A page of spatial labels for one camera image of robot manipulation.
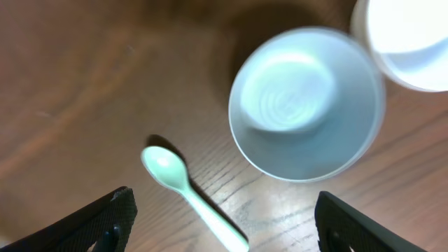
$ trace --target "cup rim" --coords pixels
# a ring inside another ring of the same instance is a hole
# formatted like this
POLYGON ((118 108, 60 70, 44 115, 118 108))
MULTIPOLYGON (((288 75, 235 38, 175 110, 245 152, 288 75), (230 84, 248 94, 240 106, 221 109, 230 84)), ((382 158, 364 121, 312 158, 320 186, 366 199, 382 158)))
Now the cup rim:
POLYGON ((378 135, 378 133, 381 129, 382 123, 384 121, 384 115, 386 112, 386 88, 384 87, 384 80, 383 80, 383 77, 382 77, 380 71, 378 70, 376 64, 372 61, 372 59, 370 59, 370 57, 368 56, 368 53, 363 49, 363 47, 361 45, 358 44, 357 41, 351 39, 349 36, 347 36, 346 34, 340 32, 336 29, 332 29, 332 28, 328 28, 328 27, 304 27, 304 28, 291 29, 291 30, 285 31, 283 33, 277 34, 273 38, 267 40, 262 45, 260 45, 254 52, 252 52, 252 54, 247 58, 247 60, 243 63, 241 68, 238 70, 237 77, 235 77, 233 84, 232 84, 232 89, 230 91, 230 98, 229 98, 229 106, 228 106, 228 117, 229 117, 229 125, 230 125, 230 131, 232 133, 232 138, 234 139, 234 142, 236 143, 241 154, 244 156, 244 158, 246 160, 249 161, 249 163, 251 165, 253 165, 255 168, 257 168, 264 174, 271 176, 273 178, 276 178, 276 179, 280 179, 282 181, 296 182, 296 183, 311 183, 311 182, 322 181, 324 179, 329 179, 329 178, 332 178, 332 177, 340 174, 344 170, 348 169, 350 166, 354 165, 354 163, 357 162, 365 154, 365 152, 367 152, 369 147, 373 144, 376 136, 378 135), (277 39, 279 36, 287 36, 289 34, 307 33, 307 32, 308 33, 317 32, 320 34, 329 34, 329 35, 334 36, 337 39, 341 39, 341 40, 349 43, 351 46, 353 46, 354 50, 356 52, 358 52, 359 56, 362 57, 363 61, 369 65, 369 68, 372 71, 372 77, 374 79, 374 82, 380 84, 380 85, 376 85, 377 88, 374 89, 374 93, 375 93, 374 96, 376 97, 375 101, 381 100, 384 102, 376 102, 376 104, 375 104, 376 107, 374 109, 375 113, 374 113, 374 118, 373 118, 373 124, 371 125, 370 131, 366 135, 366 138, 365 138, 364 142, 362 143, 362 145, 360 146, 360 148, 358 149, 358 151, 355 152, 353 154, 353 156, 349 160, 347 160, 347 162, 345 162, 343 165, 336 168, 332 172, 327 173, 322 176, 319 176, 319 177, 316 177, 316 178, 290 179, 290 178, 283 178, 280 176, 276 176, 276 175, 269 173, 268 171, 265 171, 264 169, 260 168, 251 159, 249 159, 247 157, 244 150, 241 148, 237 137, 235 136, 234 129, 232 126, 232 114, 231 114, 232 102, 231 101, 232 101, 232 96, 235 95, 235 93, 233 92, 234 87, 235 87, 235 81, 236 81, 239 73, 241 72, 241 70, 244 68, 244 66, 252 58, 253 55, 255 55, 258 51, 260 51, 260 49, 264 48, 267 44, 269 44, 270 41, 272 41, 273 39, 277 39))

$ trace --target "plastic spoon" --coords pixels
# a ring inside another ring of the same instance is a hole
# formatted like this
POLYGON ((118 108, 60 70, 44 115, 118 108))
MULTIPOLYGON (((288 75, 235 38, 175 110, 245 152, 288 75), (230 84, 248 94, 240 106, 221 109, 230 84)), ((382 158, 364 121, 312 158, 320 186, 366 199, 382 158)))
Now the plastic spoon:
POLYGON ((249 250, 245 238, 193 190, 185 163, 178 155, 166 148, 151 146, 143 150, 141 161, 159 184, 182 195, 190 203, 227 250, 249 250))

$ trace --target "dishware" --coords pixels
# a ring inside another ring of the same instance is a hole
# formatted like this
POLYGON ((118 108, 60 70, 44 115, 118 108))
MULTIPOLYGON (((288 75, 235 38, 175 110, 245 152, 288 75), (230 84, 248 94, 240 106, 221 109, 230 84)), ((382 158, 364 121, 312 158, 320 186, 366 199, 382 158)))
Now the dishware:
POLYGON ((141 161, 149 174, 162 186, 182 195, 231 252, 246 252, 249 244, 219 213, 211 208, 191 187, 182 159, 159 146, 150 146, 141 153, 141 161))
POLYGON ((246 60, 232 86, 229 120, 254 167, 311 182, 357 161, 384 109, 382 76, 357 42, 311 27, 271 38, 246 60))
POLYGON ((448 91, 444 6, 443 0, 358 0, 351 33, 392 81, 418 91, 448 91))

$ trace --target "tabletop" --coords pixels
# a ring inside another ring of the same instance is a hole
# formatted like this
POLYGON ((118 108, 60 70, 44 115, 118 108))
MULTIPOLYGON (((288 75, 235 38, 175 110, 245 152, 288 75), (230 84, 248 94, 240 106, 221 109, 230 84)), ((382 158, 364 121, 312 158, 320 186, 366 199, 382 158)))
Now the tabletop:
POLYGON ((448 94, 386 83, 370 150, 317 183, 252 167, 228 96, 243 61, 294 27, 348 32, 354 0, 0 0, 0 234, 16 240, 119 186, 139 213, 127 251, 224 251, 140 162, 151 136, 177 147, 192 181, 251 251, 318 251, 327 190, 427 251, 448 249, 448 94))

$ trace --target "wooden table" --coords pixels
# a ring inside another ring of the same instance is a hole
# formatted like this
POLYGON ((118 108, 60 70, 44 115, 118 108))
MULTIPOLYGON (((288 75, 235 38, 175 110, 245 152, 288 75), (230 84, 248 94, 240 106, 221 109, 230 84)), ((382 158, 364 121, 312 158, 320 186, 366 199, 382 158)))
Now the wooden table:
POLYGON ((448 94, 387 83, 369 152, 339 176, 287 183, 235 146, 235 71, 292 27, 348 31, 354 0, 0 0, 0 230, 19 239, 119 186, 139 214, 128 251, 224 251, 140 163, 151 134, 252 251, 318 251, 313 210, 328 190, 428 251, 448 249, 448 94))

